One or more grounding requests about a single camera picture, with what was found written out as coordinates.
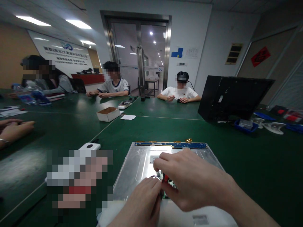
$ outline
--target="glass door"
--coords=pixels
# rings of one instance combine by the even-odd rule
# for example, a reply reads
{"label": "glass door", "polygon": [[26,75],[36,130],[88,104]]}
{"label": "glass door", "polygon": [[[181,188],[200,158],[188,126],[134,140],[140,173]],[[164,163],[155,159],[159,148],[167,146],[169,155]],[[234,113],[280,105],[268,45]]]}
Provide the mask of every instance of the glass door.
{"label": "glass door", "polygon": [[167,86],[168,23],[106,20],[112,59],[120,65],[121,76],[127,80],[131,95],[141,96],[142,101],[145,96],[157,96]]}

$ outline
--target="bracelet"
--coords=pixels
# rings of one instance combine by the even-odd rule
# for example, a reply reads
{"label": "bracelet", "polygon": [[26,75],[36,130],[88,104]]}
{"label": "bracelet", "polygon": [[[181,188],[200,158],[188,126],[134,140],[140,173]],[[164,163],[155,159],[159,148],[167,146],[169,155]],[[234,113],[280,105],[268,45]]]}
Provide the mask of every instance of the bracelet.
{"label": "bracelet", "polygon": [[1,138],[0,138],[0,141],[3,141],[3,142],[4,142],[5,147],[8,147],[8,146],[9,146],[9,144],[10,144],[10,142],[9,142],[9,141],[7,141],[7,140],[5,140],[5,139],[1,139]]}

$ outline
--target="red sign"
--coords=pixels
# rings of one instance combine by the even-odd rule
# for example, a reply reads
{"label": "red sign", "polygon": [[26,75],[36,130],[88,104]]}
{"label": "red sign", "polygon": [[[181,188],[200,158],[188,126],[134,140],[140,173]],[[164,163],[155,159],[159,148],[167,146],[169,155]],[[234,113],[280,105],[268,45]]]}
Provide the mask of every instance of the red sign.
{"label": "red sign", "polygon": [[252,57],[252,65],[256,67],[258,64],[260,64],[269,57],[270,53],[267,47],[263,47],[255,56]]}

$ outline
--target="water bottle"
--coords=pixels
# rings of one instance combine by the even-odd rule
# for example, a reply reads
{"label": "water bottle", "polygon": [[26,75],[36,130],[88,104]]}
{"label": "water bottle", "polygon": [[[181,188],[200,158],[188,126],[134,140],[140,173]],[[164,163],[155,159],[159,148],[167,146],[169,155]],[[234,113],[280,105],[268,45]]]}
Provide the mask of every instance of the water bottle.
{"label": "water bottle", "polygon": [[31,93],[31,95],[36,99],[37,103],[40,106],[48,106],[51,105],[50,100],[45,96],[41,87],[37,85],[30,86],[28,85],[26,89]]}
{"label": "water bottle", "polygon": [[36,105],[36,100],[31,96],[31,93],[26,90],[26,88],[22,87],[20,84],[13,84],[13,89],[18,98],[28,105],[34,104]]}

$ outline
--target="blue container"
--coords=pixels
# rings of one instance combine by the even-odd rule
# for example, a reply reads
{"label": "blue container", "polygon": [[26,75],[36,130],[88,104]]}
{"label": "blue container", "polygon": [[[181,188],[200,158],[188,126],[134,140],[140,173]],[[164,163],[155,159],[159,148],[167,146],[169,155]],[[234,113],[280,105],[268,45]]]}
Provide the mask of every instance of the blue container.
{"label": "blue container", "polygon": [[235,128],[239,129],[240,131],[245,132],[247,134],[254,132],[259,127],[256,123],[252,123],[252,129],[249,130],[249,129],[239,126],[239,122],[240,122],[240,119],[235,121]]}

